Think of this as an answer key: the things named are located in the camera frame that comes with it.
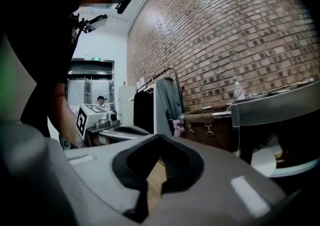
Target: gray garment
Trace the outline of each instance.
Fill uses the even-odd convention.
[[[172,136],[168,120],[179,118],[181,104],[178,88],[171,78],[164,77],[156,82],[155,106],[157,134]]]

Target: stainless steel elevator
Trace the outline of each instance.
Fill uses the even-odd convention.
[[[95,104],[98,96],[107,98],[105,108],[115,111],[114,61],[72,59],[65,96],[69,105]]]

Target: red brick wall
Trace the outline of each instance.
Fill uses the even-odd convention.
[[[174,67],[189,110],[319,73],[318,36],[299,0],[147,0],[127,45],[129,84]]]

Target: gold buckle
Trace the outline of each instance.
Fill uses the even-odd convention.
[[[204,124],[204,126],[208,128],[207,136],[213,136],[214,133],[211,132],[211,129],[210,129],[212,127],[212,124],[206,123]]]
[[[189,128],[189,132],[190,132],[191,134],[194,134],[194,131],[191,129],[191,124],[187,124],[187,127]]]

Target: cap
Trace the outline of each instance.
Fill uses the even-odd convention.
[[[99,97],[97,98],[97,100],[99,100],[99,99],[107,100],[104,96],[99,96]]]

